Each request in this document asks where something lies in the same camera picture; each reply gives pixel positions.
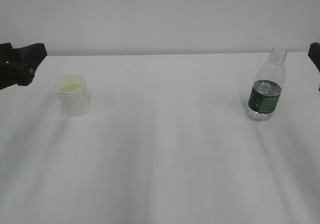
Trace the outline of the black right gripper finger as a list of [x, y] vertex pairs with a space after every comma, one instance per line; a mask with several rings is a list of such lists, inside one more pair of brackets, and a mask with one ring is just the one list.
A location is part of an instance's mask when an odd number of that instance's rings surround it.
[[317, 70], [320, 72], [320, 44], [317, 42], [309, 46], [308, 57], [313, 62]]

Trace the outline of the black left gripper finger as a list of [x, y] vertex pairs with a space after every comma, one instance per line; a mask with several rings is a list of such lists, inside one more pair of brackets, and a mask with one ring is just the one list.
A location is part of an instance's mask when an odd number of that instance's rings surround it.
[[43, 43], [35, 43], [25, 47], [14, 48], [13, 80], [18, 86], [28, 86], [34, 79], [39, 65], [47, 56]]
[[11, 43], [0, 44], [0, 89], [3, 90], [15, 84], [12, 69], [10, 68]]

